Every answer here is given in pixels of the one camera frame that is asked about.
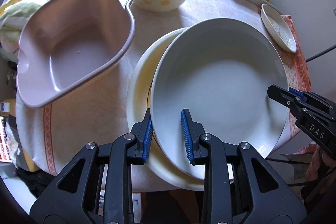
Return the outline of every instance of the black cable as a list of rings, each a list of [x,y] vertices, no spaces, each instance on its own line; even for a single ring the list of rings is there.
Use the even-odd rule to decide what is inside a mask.
[[[295,186],[305,186],[307,183],[309,182],[313,182],[313,181],[317,181],[317,180],[321,180],[327,176],[329,176],[331,173],[333,173],[334,171],[336,170],[336,166],[334,168],[332,168],[329,172],[327,172],[325,175],[323,175],[322,177],[320,178],[317,178],[315,180],[312,180],[312,181],[306,181],[306,182],[298,182],[298,183],[290,183],[288,184],[289,187],[295,187]]]
[[[320,52],[320,53],[318,53],[318,54],[316,54],[316,55],[314,55],[314,56],[312,56],[312,57],[306,59],[306,62],[308,63],[309,61],[314,60],[314,59],[316,59],[316,58],[322,56],[323,54],[326,54],[327,52],[332,51],[332,50],[335,49],[335,48],[336,48],[336,45],[333,45],[333,46],[331,46],[330,48],[326,49],[325,51]]]
[[[307,164],[307,165],[309,165],[306,162],[301,162],[301,161],[296,161],[296,160],[278,160],[278,159],[272,159],[272,158],[266,158],[266,160],[283,162],[283,163],[286,163],[286,164]]]

